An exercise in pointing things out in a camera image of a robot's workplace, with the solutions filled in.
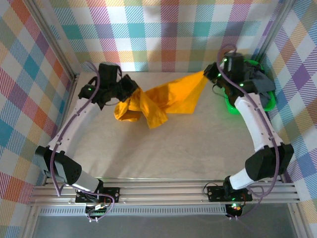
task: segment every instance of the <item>gray floor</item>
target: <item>gray floor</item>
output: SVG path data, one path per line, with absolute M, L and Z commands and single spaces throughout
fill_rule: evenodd
M 33 238 L 295 238 L 286 204 L 263 204 L 239 221 L 225 216 L 39 217 Z

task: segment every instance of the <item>plaid fabric backdrop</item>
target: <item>plaid fabric backdrop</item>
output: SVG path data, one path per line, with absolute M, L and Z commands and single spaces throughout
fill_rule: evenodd
M 43 2 L 49 2 L 53 10 L 49 12 Z M 261 47 L 282 2 L 37 0 L 73 65 L 77 61 L 87 70 L 82 64 L 86 60 L 110 61 L 124 71 L 159 72 L 202 70 L 228 43 L 252 55 Z M 52 23 L 52 15 L 58 26 Z
M 70 80 L 22 0 L 0 1 L 0 238 L 17 237 L 36 147 L 57 130 Z
M 276 131 L 294 147 L 288 173 L 317 237 L 317 1 L 299 0 L 269 48 L 264 66 L 276 84 Z

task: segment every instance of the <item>orange fabric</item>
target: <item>orange fabric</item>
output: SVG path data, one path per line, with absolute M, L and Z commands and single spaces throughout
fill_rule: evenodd
M 206 83 L 201 71 L 146 92 L 138 88 L 116 106 L 114 116 L 117 120 L 138 121 L 143 113 L 149 128 L 155 128 L 168 120 L 167 113 L 192 114 Z

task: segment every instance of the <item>white table surface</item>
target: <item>white table surface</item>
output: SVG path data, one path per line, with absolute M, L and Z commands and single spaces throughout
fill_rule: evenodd
M 130 72 L 145 91 L 188 73 Z M 82 73 L 70 106 L 93 77 Z M 244 167 L 254 153 L 240 115 L 231 115 L 222 97 L 207 83 L 192 115 L 172 115 L 149 129 L 138 122 L 117 121 L 115 106 L 104 107 L 78 145 L 74 160 L 95 177 L 158 179 L 224 179 Z

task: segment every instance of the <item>yellow cloth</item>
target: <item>yellow cloth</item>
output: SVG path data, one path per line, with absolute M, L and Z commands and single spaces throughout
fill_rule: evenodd
M 142 112 L 149 128 L 155 128 L 168 120 L 166 113 L 192 114 L 206 83 L 201 71 L 146 92 L 138 88 L 115 107 L 114 116 L 117 120 L 138 121 Z

